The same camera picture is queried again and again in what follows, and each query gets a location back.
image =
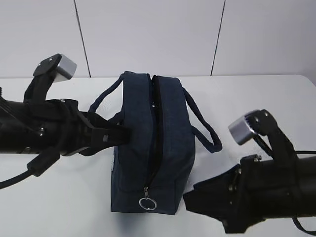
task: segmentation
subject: black cable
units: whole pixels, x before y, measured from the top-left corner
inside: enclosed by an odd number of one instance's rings
[[[296,151],[296,154],[302,154],[302,155],[316,155],[316,151]]]
[[[19,174],[11,179],[0,182],[0,189],[7,188],[11,185],[21,182],[22,180],[30,177],[33,174],[32,170],[27,170],[22,174]]]
[[[62,146],[64,145],[64,143],[66,142],[66,139],[67,139],[67,135],[69,133],[69,130],[70,130],[70,123],[71,123],[71,120],[70,120],[70,111],[68,109],[68,107],[66,106],[66,104],[64,102],[60,102],[60,105],[62,105],[61,107],[63,107],[63,110],[66,114],[66,126],[64,129],[62,129],[62,135],[59,139],[59,142],[58,144],[56,145],[56,149],[57,150],[61,150],[62,149]],[[34,174],[34,170],[32,169],[28,169],[27,171],[23,172],[22,174],[19,174],[11,179],[8,179],[8,180],[5,180],[5,181],[2,181],[0,182],[0,189],[4,189],[4,188],[7,188],[9,186],[12,186],[16,183],[19,183],[21,182],[22,180],[30,177],[31,175]]]

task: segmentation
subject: fabric strap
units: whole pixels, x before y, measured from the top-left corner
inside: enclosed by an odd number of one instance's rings
[[[124,76],[121,75],[119,77],[119,79],[113,83],[113,85],[111,85],[107,90],[105,90],[101,95],[99,95],[99,97],[94,101],[94,103],[90,106],[89,111],[88,112],[93,112],[95,113],[98,109],[98,107],[100,106],[100,104],[102,103],[102,101],[104,100],[104,98],[111,94],[116,88],[118,88],[118,86],[121,84],[121,82],[123,81]]]
[[[222,150],[223,145],[221,143],[221,140],[217,136],[214,129],[205,121],[203,118],[201,112],[198,109],[198,106],[196,105],[195,101],[193,100],[192,96],[186,91],[185,88],[183,88],[184,96],[186,98],[186,101],[192,110],[192,112],[195,114],[197,119],[203,124],[203,126],[206,128],[206,130],[210,133],[213,143],[211,143],[196,127],[192,126],[192,132],[193,134],[198,138],[198,140],[205,146],[205,148],[211,152],[219,152]]]
[[[293,217],[292,218],[295,226],[300,230],[300,231],[303,231],[304,233],[307,233],[309,235],[312,235],[312,236],[316,236],[316,231],[307,231],[303,228],[303,226],[301,225],[301,223],[299,222],[299,220],[296,218],[296,217]]]

